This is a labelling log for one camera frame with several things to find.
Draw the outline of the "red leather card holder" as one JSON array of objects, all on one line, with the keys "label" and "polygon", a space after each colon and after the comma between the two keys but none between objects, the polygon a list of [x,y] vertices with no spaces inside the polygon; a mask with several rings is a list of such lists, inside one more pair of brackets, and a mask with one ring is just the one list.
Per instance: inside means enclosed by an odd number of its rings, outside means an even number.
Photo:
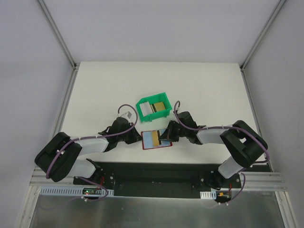
[{"label": "red leather card holder", "polygon": [[171,147],[172,142],[166,140],[160,140],[160,136],[165,132],[164,129],[153,131],[142,131],[142,149],[151,150],[164,147]]}]

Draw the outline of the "green plastic bin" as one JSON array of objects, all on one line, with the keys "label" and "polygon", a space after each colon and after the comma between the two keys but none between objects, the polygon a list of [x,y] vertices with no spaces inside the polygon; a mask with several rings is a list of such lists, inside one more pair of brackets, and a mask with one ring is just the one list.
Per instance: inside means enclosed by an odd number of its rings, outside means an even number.
[{"label": "green plastic bin", "polygon": [[151,122],[158,118],[167,117],[172,110],[165,92],[140,99],[136,108],[141,122]]}]

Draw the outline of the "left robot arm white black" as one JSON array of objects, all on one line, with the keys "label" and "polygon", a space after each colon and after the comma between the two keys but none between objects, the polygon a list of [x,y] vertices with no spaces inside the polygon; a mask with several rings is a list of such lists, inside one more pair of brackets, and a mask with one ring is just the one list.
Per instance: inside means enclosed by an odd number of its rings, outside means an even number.
[{"label": "left robot arm white black", "polygon": [[90,160],[78,160],[82,155],[95,152],[108,152],[119,142],[133,144],[142,141],[134,124],[124,117],[117,117],[111,126],[96,136],[71,139],[64,132],[57,133],[35,157],[35,164],[54,182],[66,176],[80,176],[89,184],[100,181],[100,172]]}]

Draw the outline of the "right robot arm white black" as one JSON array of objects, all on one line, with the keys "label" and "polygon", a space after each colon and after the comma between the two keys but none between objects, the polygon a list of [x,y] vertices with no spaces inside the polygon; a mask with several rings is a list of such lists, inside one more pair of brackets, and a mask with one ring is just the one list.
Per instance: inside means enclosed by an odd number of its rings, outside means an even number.
[{"label": "right robot arm white black", "polygon": [[263,154],[264,162],[270,160],[268,145],[248,124],[242,120],[228,126],[199,126],[189,112],[175,113],[176,121],[170,121],[161,141],[177,142],[181,137],[186,137],[190,143],[203,145],[208,143],[223,144],[230,153],[215,171],[214,183],[218,187],[225,187],[231,177],[239,171],[249,168]]}]

